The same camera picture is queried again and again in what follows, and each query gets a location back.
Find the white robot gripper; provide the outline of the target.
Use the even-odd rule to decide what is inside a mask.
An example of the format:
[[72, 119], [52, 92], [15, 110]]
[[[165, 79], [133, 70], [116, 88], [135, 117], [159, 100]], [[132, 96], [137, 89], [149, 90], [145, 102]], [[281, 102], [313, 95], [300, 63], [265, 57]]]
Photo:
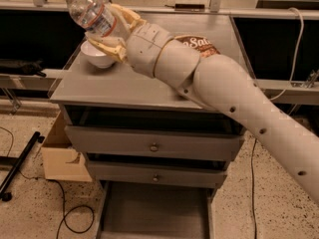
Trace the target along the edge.
[[129, 33], [135, 30], [127, 43], [121, 37], [101, 37], [89, 32], [85, 33], [87, 40], [116, 62], [128, 60], [136, 73], [153, 78], [161, 50], [173, 39], [172, 33], [157, 24], [147, 23], [138, 13], [119, 4], [112, 4], [111, 9]]

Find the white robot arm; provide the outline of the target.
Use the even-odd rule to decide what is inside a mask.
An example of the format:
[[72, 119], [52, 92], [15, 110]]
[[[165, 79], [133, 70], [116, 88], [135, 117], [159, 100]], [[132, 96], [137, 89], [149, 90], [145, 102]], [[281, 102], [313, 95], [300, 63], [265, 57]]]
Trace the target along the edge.
[[120, 5], [107, 8], [125, 25], [114, 37], [87, 33], [89, 42], [120, 63], [155, 78], [207, 111], [239, 122], [297, 183], [319, 202], [319, 137], [280, 110], [233, 59], [202, 54], [157, 24]]

